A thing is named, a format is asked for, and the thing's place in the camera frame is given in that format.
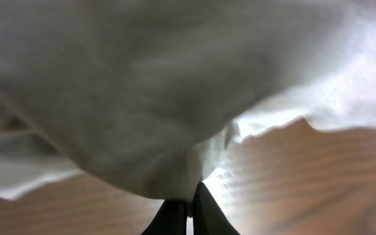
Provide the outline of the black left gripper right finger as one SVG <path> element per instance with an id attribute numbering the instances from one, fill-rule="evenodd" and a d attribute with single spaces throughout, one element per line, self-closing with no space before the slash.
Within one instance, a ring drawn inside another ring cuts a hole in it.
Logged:
<path id="1" fill-rule="evenodd" d="M 194 235 L 240 235 L 231 225 L 203 182 L 193 200 Z"/>

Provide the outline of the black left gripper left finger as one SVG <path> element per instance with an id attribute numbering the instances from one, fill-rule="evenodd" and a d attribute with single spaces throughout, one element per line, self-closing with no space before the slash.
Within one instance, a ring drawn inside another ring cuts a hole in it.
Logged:
<path id="1" fill-rule="evenodd" d="M 186 235 L 186 232 L 186 203 L 179 200 L 165 200 L 141 235 Z"/>

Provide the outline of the light grey t-shirt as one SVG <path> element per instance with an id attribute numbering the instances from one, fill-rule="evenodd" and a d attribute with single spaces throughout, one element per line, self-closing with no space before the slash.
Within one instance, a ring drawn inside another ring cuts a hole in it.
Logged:
<path id="1" fill-rule="evenodd" d="M 193 197 L 231 142 L 376 128 L 376 1 L 0 1 L 0 198 Z"/>

